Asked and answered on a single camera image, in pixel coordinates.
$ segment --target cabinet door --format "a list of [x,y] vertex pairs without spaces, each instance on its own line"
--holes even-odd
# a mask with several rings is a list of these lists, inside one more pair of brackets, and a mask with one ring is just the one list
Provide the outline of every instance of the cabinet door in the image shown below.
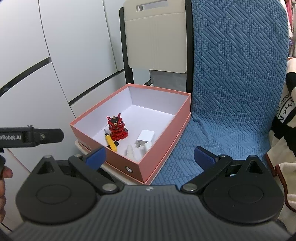
[[44,155],[66,160],[78,153],[75,136],[70,128],[74,115],[63,94],[51,63],[24,78],[0,98],[0,126],[60,128],[61,143],[43,144],[33,148],[11,148],[11,152],[32,171]]
[[38,0],[0,1],[0,88],[49,57]]
[[88,109],[105,99],[113,92],[120,89],[126,84],[124,72],[112,77],[105,83],[101,84],[87,95],[83,96],[80,100],[71,105],[71,109],[76,117],[80,116]]
[[[123,7],[125,0],[103,0],[105,6],[106,20],[109,29],[110,40],[114,53],[117,70],[122,70],[123,57],[122,46],[120,36],[120,24],[119,24],[119,9]],[[149,70],[133,69],[134,83],[143,85],[150,80]]]
[[52,63],[68,102],[116,72],[102,1],[40,0]]
[[7,149],[4,149],[4,153],[1,153],[1,155],[6,159],[5,166],[8,166],[13,172],[12,178],[5,179],[6,205],[4,209],[6,211],[6,216],[3,223],[14,230],[22,223],[22,218],[15,204],[15,196],[29,176],[29,172]]

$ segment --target box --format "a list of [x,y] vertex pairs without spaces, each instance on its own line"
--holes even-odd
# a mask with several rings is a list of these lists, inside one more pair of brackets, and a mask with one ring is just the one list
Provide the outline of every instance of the box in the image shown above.
[[[107,116],[121,113],[128,137],[118,141],[117,152],[106,148],[106,162],[139,184],[149,184],[177,144],[190,119],[189,93],[145,85],[127,84],[70,123],[81,144],[89,150],[107,146],[104,129]],[[152,147],[136,148],[142,130],[154,131]],[[128,159],[126,149],[133,146],[136,160]]]

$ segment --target blue cushion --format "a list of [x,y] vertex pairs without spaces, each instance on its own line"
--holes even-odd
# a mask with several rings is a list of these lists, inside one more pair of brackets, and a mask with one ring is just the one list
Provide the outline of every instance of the blue cushion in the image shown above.
[[202,172],[198,145],[260,158],[286,75],[288,26],[278,0],[192,0],[192,117],[153,185],[178,187]]

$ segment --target finger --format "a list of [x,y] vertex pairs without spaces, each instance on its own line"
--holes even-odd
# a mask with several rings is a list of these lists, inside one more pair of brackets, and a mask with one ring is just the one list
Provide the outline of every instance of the finger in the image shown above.
[[3,196],[0,198],[0,210],[4,208],[5,204],[6,204],[6,197]]
[[4,220],[4,218],[5,218],[5,214],[6,214],[5,210],[2,209],[1,212],[0,212],[0,223],[3,222],[3,220]]
[[0,197],[5,195],[5,181],[3,178],[0,179]]
[[4,169],[2,171],[2,176],[4,178],[12,178],[12,170],[6,166],[4,166]]

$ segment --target screwdriver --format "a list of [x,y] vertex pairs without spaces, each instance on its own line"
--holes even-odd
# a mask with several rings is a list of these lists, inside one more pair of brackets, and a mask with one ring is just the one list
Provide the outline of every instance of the screwdriver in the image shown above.
[[108,132],[106,131],[106,129],[104,129],[104,131],[105,131],[106,141],[108,142],[111,150],[117,151],[117,147],[115,146],[115,144],[114,144],[111,136],[108,134]]

